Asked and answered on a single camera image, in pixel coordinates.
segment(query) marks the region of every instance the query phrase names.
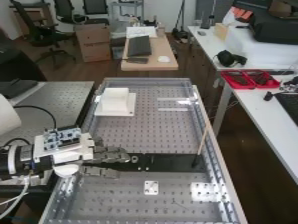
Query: wall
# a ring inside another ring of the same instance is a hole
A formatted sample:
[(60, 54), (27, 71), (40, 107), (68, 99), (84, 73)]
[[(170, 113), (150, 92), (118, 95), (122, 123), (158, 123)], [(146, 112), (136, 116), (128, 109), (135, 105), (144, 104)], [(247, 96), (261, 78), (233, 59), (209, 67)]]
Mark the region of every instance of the wall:
[[(39, 0), (19, 0), (22, 3), (31, 3), (37, 2)], [(54, 6), (54, 0), (46, 0), (46, 2), (51, 3), (51, 11), (54, 15), (54, 19), (56, 19), (55, 16), (55, 6)], [(167, 26), (167, 32), (171, 32), (175, 28), (180, 7), (182, 7), (183, 0), (146, 0), (146, 19), (152, 20), (154, 16), (158, 15), (158, 19), (162, 23)], [(72, 4), (75, 7), (76, 12), (84, 14), (83, 11), (83, 0), (72, 0)], [(10, 0), (0, 0), (0, 26), (5, 28), (7, 33), (10, 34), (10, 37), (13, 39), (18, 38), (21, 36), (14, 18), (10, 14), (9, 10)], [(124, 13), (134, 13), (134, 10), (128, 10)], [(186, 29), (189, 25), (193, 24), (196, 15), (196, 0), (187, 0), (186, 4)], [(58, 29), (62, 32), (74, 32), (74, 26), (66, 23), (62, 23), (56, 21), (59, 24)]]

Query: paper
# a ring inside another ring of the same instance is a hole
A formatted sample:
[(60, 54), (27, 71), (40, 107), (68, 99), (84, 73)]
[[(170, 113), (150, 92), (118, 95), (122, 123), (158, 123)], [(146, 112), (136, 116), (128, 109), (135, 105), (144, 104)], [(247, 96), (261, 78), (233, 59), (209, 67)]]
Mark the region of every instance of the paper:
[(127, 28), (127, 38), (150, 36), (151, 38), (158, 38), (156, 27), (155, 26), (140, 26)]

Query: red tray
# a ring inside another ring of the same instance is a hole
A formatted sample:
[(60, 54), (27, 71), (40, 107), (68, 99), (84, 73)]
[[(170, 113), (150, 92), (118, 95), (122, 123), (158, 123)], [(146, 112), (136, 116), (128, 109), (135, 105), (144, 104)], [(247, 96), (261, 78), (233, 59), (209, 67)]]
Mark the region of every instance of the red tray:
[(223, 71), (221, 76), (224, 77), (224, 79), (231, 84), (232, 88), (235, 89), (255, 89), (256, 88), (256, 83), (243, 71), (237, 71), (237, 70)]
[(280, 82), (272, 77), (272, 75), (261, 70), (245, 71), (245, 75), (255, 82), (255, 85), (260, 89), (273, 89), (280, 87)]

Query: black office chair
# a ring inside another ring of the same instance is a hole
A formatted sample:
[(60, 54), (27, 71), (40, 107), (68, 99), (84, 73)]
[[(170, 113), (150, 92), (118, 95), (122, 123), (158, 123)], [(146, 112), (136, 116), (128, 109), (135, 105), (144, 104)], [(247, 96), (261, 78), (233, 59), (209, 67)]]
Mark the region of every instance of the black office chair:
[[(52, 26), (35, 25), (35, 22), (29, 16), (22, 3), (17, 2), (15, 0), (11, 0), (11, 2), (19, 12), (22, 19), (25, 20), (30, 28), (29, 42), (31, 43), (33, 46), (35, 47), (56, 46), (59, 48), (60, 41), (66, 41), (74, 38), (74, 36), (66, 35), (55, 29), (55, 26), (58, 26), (58, 24)], [(71, 54), (68, 54), (67, 51), (54, 50), (54, 48), (50, 48), (50, 52), (43, 53), (42, 57), (35, 62), (39, 63), (43, 59), (52, 57), (54, 66), (56, 67), (56, 55), (64, 55), (67, 57), (71, 57), (74, 61), (76, 61), (76, 58)]]
[(90, 17), (75, 14), (75, 7), (72, 6), (71, 0), (54, 0), (56, 18), (60, 22), (68, 24), (84, 23)]

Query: laptop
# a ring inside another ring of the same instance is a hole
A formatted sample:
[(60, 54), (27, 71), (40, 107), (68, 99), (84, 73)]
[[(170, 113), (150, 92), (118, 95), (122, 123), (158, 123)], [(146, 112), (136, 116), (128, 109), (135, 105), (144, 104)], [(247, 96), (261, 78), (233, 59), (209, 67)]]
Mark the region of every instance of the laptop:
[(150, 55), (152, 55), (150, 36), (131, 38), (128, 45), (128, 57)]

